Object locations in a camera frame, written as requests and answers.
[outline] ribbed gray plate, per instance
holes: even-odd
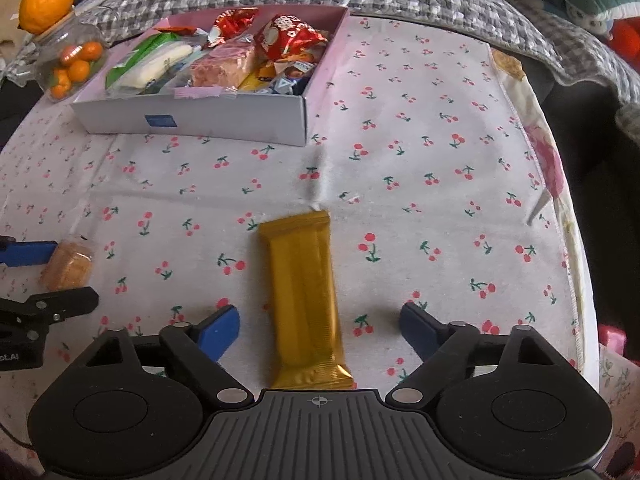
[[[48,480],[67,480],[57,474]],[[495,480],[453,455],[418,413],[373,391],[266,391],[213,418],[186,455],[137,480]],[[570,477],[598,480],[593,471]]]

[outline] orange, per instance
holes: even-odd
[[[97,61],[102,55],[102,45],[98,41],[88,41],[82,46],[78,54],[79,59],[84,61]]]
[[[83,83],[89,77],[91,65],[82,59],[76,59],[68,69],[69,79],[72,83]]]
[[[66,96],[66,93],[69,92],[69,90],[66,87],[63,87],[62,85],[55,85],[51,87],[51,96],[54,99],[63,99]]]
[[[62,86],[67,91],[71,90],[71,79],[69,74],[64,68],[53,69],[54,83],[52,86]]]
[[[63,66],[71,65],[74,60],[79,57],[80,51],[81,47],[77,45],[66,46],[62,49],[62,52],[60,52],[60,63],[62,63]]]
[[[21,0],[20,27],[31,34],[42,34],[71,11],[74,0]]]

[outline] glass jar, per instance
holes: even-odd
[[[33,43],[37,49],[34,77],[52,101],[75,94],[108,56],[100,29],[83,23],[73,11],[33,38]]]

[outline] box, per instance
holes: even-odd
[[[204,9],[169,16],[155,27],[195,26],[209,30],[220,12],[230,7]],[[71,102],[79,121],[92,134],[169,134],[209,136],[305,146],[316,115],[346,43],[345,7],[320,5],[266,5],[247,33],[255,34],[276,14],[292,14],[331,39],[301,96],[277,94],[221,95],[200,99],[176,99],[171,95],[137,95],[107,99],[105,74],[153,29],[114,46],[104,67]]]

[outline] checkered blanket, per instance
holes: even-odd
[[[562,84],[594,80],[612,86],[623,107],[620,127],[640,142],[640,76],[587,32],[556,16],[533,10],[520,0],[107,0],[119,16],[95,9],[97,23],[108,41],[143,32],[169,14],[205,7],[302,3],[349,6],[365,14],[402,17],[450,28],[546,63]],[[6,69],[16,79],[33,59],[25,49]]]

